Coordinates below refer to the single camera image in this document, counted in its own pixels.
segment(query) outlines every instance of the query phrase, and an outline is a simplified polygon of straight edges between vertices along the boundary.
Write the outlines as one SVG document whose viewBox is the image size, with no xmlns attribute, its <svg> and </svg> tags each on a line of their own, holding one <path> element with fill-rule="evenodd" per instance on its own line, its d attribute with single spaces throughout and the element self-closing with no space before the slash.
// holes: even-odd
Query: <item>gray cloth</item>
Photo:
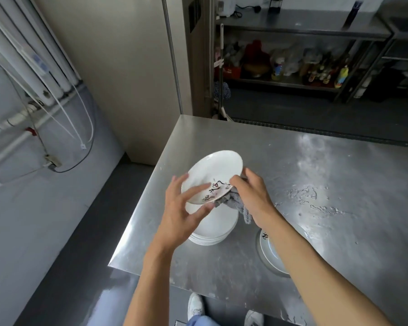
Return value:
<svg viewBox="0 0 408 326">
<path fill-rule="evenodd" d="M 232 188 L 230 192 L 225 194 L 225 196 L 222 196 L 218 200 L 214 201 L 214 206 L 218 207 L 223 203 L 230 208 L 237 209 L 240 213 L 243 214 L 245 223 L 251 224 L 252 216 L 243 204 L 243 201 L 240 198 L 239 192 L 236 188 Z"/>
</svg>

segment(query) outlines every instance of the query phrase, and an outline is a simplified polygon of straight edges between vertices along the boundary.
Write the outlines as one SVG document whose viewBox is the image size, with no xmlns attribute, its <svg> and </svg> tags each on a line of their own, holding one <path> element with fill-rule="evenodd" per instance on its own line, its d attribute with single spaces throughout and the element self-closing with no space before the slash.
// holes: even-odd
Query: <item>shoe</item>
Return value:
<svg viewBox="0 0 408 326">
<path fill-rule="evenodd" d="M 187 320 L 196 315 L 204 315 L 204 302 L 200 295 L 192 293 L 187 304 Z"/>
<path fill-rule="evenodd" d="M 245 326 L 263 326 L 265 324 L 265 316 L 261 313 L 249 310 L 245 316 Z"/>
</svg>

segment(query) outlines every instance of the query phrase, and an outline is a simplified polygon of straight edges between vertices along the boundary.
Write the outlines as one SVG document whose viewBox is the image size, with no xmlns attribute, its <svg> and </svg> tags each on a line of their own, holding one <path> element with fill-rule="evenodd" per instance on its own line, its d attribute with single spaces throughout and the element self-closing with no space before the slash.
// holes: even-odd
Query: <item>forearm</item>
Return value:
<svg viewBox="0 0 408 326">
<path fill-rule="evenodd" d="M 168 326 L 169 269 L 173 250 L 150 245 L 124 326 Z"/>
<path fill-rule="evenodd" d="M 267 219 L 266 232 L 318 325 L 390 325 L 277 210 Z"/>
</svg>

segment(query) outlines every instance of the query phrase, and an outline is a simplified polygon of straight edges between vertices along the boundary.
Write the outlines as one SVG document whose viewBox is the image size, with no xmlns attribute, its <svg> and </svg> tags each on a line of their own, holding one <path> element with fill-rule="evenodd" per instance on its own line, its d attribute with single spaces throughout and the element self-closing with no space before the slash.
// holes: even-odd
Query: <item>blue pants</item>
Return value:
<svg viewBox="0 0 408 326">
<path fill-rule="evenodd" d="M 219 326 L 219 324 L 208 316 L 195 315 L 190 318 L 186 326 Z"/>
</svg>

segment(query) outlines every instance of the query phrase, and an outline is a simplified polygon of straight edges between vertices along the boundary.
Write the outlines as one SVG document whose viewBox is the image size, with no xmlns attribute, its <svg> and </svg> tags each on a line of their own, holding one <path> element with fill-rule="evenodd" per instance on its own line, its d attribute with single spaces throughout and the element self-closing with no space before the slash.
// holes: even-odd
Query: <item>gray floor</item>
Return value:
<svg viewBox="0 0 408 326">
<path fill-rule="evenodd" d="M 15 326 L 122 325 L 139 277 L 107 264 L 152 171 L 153 167 L 128 163 L 123 158 Z M 187 321 L 189 295 L 190 292 L 171 286 L 170 326 L 176 319 Z M 221 325 L 244 323 L 245 308 L 212 298 L 206 298 L 205 305 L 207 315 Z M 267 316 L 265 323 L 290 324 Z"/>
<path fill-rule="evenodd" d="M 234 118 L 408 142 L 408 98 L 348 104 L 326 98 L 231 89 L 224 101 Z"/>
</svg>

